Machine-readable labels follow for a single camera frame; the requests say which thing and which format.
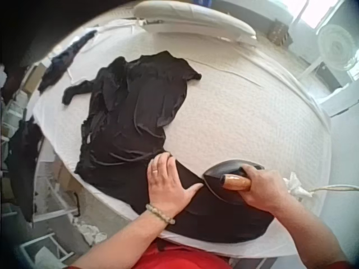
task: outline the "ironing board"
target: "ironing board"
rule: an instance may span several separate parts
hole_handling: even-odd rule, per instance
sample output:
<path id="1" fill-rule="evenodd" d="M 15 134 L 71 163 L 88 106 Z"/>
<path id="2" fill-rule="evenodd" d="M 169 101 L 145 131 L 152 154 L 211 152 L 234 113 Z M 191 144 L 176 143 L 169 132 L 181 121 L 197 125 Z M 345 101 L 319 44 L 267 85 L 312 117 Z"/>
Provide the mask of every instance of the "ironing board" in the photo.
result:
<path id="1" fill-rule="evenodd" d="M 90 95 L 75 96 L 66 107 L 61 103 L 63 92 L 84 79 L 93 79 L 101 67 L 118 56 L 131 61 L 163 50 L 186 59 L 202 74 L 201 81 L 190 82 L 183 106 L 165 128 L 164 148 L 184 166 L 201 176 L 216 163 L 243 159 L 278 169 L 285 177 L 294 171 L 306 189 L 328 183 L 329 119 L 277 62 L 251 46 L 211 36 L 153 34 L 134 21 L 117 20 L 83 47 L 67 74 L 39 97 L 33 110 L 36 122 L 65 166 L 97 199 L 129 220 L 137 217 L 129 205 L 73 173 Z M 319 214 L 324 199 L 325 193 L 319 193 L 302 202 Z M 160 236 L 237 258 L 296 253 L 288 232 L 276 220 L 260 238 L 237 244 L 202 242 L 168 231 Z"/>

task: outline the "white ironing pad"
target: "white ironing pad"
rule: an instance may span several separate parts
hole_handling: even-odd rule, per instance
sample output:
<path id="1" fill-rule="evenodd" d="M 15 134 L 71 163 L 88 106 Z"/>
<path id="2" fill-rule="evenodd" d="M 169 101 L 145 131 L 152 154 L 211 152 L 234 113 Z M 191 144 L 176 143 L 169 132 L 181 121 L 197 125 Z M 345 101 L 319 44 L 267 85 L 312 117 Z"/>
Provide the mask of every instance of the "white ironing pad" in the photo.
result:
<path id="1" fill-rule="evenodd" d="M 201 35 L 152 34 L 127 20 L 114 21 L 108 29 L 85 45 L 69 73 L 47 89 L 34 107 L 36 121 L 70 171 L 79 160 L 80 126 L 88 116 L 90 94 L 75 96 L 64 106 L 64 90 L 83 79 L 94 79 L 116 57 L 131 61 L 168 50 L 202 74 L 201 81 L 189 83 L 184 104 L 165 128 L 164 148 L 184 166 L 201 176 L 214 164 L 242 159 L 278 169 L 284 177 L 294 171 L 305 189 L 328 184 L 329 119 L 277 62 L 249 46 Z M 136 218 L 129 205 L 75 176 L 115 212 Z M 304 203 L 318 214 L 324 198 L 324 193 L 318 193 Z M 161 237 L 231 257 L 296 253 L 288 232 L 276 220 L 263 236 L 245 243 L 208 243 L 168 231 Z"/>
<path id="2" fill-rule="evenodd" d="M 210 8 L 177 1 L 144 1 L 134 8 L 140 25 L 152 33 L 193 33 L 256 44 L 245 22 Z"/>

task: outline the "red shirt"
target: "red shirt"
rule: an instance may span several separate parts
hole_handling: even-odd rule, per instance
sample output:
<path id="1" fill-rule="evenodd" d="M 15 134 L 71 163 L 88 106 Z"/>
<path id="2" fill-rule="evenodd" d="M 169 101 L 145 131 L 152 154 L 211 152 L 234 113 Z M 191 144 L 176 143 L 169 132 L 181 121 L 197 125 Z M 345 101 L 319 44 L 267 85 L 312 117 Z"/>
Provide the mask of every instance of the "red shirt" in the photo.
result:
<path id="1" fill-rule="evenodd" d="M 150 245 L 133 269 L 231 269 L 225 259 L 194 248 L 167 243 L 159 250 L 156 243 Z M 351 269 L 347 262 L 336 262 L 325 269 Z M 74 266 L 68 269 L 80 269 Z"/>

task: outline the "steam iron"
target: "steam iron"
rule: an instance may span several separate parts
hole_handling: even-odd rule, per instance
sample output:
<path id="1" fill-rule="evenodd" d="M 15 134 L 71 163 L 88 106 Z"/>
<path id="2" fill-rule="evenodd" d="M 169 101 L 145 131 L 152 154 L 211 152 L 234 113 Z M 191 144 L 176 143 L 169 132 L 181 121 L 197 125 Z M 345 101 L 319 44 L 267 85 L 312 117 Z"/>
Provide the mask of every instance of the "steam iron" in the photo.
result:
<path id="1" fill-rule="evenodd" d="M 243 199 L 238 191 L 249 190 L 251 186 L 251 181 L 242 168 L 243 164 L 252 165 L 257 170 L 264 169 L 263 166 L 250 161 L 228 160 L 208 169 L 203 174 L 203 181 L 218 199 L 233 205 L 242 205 Z"/>

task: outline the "black garment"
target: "black garment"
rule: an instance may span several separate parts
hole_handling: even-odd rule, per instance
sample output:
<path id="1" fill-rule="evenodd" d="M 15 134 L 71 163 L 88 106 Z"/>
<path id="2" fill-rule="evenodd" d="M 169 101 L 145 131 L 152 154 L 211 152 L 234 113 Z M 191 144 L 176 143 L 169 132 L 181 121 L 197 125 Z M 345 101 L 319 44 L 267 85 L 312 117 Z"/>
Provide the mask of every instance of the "black garment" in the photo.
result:
<path id="1" fill-rule="evenodd" d="M 48 86 L 55 85 L 62 75 L 66 72 L 68 67 L 73 62 L 76 54 L 80 49 L 95 36 L 96 30 L 88 32 L 80 38 L 80 40 L 71 44 L 66 50 L 57 55 L 51 60 L 50 66 L 46 69 L 45 74 L 38 87 L 39 92 L 42 94 Z"/>
<path id="2" fill-rule="evenodd" d="M 119 57 L 101 68 L 94 80 L 66 89 L 64 104 L 76 94 L 91 92 L 75 172 L 142 213 L 149 202 L 147 165 L 164 151 L 163 127 L 184 102 L 191 79 L 199 80 L 201 75 L 185 60 L 161 52 L 130 63 Z M 177 169 L 183 187 L 202 182 L 179 162 Z M 203 187 L 167 229 L 195 239 L 234 243 L 263 235 L 272 220 L 269 213 L 245 202 L 230 205 Z"/>
<path id="3" fill-rule="evenodd" d="M 26 221 L 33 219 L 34 175 L 43 134 L 34 119 L 19 121 L 19 128 L 9 141 L 6 159 L 11 188 Z"/>

